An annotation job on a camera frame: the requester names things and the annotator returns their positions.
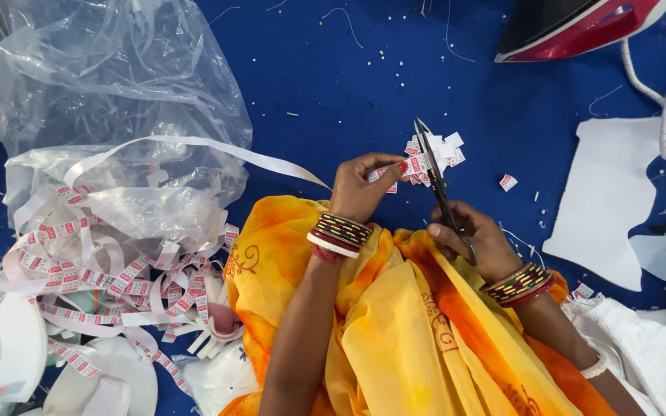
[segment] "scissors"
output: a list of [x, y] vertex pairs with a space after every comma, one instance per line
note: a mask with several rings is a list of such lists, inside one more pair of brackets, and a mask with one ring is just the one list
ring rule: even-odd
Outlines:
[[459, 238], [462, 239], [467, 250], [469, 250], [469, 258], [467, 259], [467, 262], [474, 266], [476, 264], [474, 246], [471, 241], [469, 241], [469, 237], [467, 237], [464, 229], [457, 225], [457, 220], [454, 218], [454, 213], [451, 211], [451, 205], [449, 205], [449, 198], [446, 197], [446, 182], [441, 177], [441, 172], [436, 164], [436, 156], [434, 156], [431, 145], [428, 142], [428, 137], [426, 136], [426, 133], [430, 133], [431, 135], [433, 133], [431, 133], [431, 130], [420, 120], [420, 118], [413, 120], [413, 124], [415, 125], [415, 135], [418, 137], [420, 148], [430, 165], [426, 172], [431, 180], [433, 194], [436, 195], [438, 204], [441, 207], [441, 223], [451, 228], [457, 233]]

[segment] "white cloth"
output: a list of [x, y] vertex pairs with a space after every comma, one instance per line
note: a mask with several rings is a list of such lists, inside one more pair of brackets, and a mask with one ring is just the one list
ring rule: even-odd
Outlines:
[[568, 300], [562, 311], [590, 344], [606, 351], [610, 370], [646, 414], [666, 416], [666, 325], [602, 295]]

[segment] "transparent plastic sheet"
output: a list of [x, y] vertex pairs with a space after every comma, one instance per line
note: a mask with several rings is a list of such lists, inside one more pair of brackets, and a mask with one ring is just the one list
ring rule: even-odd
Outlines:
[[[42, 186], [59, 188], [72, 166], [111, 148], [54, 146], [9, 159], [4, 203], [10, 226], [14, 212]], [[190, 238], [196, 243], [186, 248], [202, 250], [217, 242], [221, 209], [240, 196], [247, 176], [232, 156], [217, 150], [141, 141], [80, 175], [74, 185], [89, 194], [94, 215], [126, 236]]]
[[233, 399], [259, 389], [243, 340], [223, 347], [213, 359], [172, 355], [174, 364], [189, 384], [202, 416], [216, 416]]
[[13, 33], [0, 43], [0, 137], [10, 157], [151, 135], [251, 146], [241, 91], [194, 2], [13, 0], [10, 9]]

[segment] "woman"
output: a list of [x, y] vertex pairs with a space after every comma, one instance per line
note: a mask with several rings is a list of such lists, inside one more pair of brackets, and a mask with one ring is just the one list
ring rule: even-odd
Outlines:
[[554, 300], [561, 276], [524, 264], [488, 216], [451, 202], [474, 269], [445, 226], [361, 225], [408, 179], [403, 160], [340, 165], [329, 206], [256, 204], [225, 275], [263, 390], [223, 414], [643, 415]]

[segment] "woman's right hand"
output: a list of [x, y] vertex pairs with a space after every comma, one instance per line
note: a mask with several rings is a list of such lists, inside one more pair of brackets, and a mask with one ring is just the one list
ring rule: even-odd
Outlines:
[[[492, 218], [477, 211], [469, 204], [461, 201], [449, 201], [454, 218], [464, 229], [474, 246], [476, 257], [476, 271], [489, 284], [507, 278], [520, 270], [523, 261], [516, 255], [500, 228]], [[441, 209], [431, 213], [431, 219], [438, 221], [441, 218]], [[428, 226], [428, 233], [449, 260], [456, 258], [456, 253], [469, 256], [469, 251], [462, 239], [447, 226], [432, 223]]]

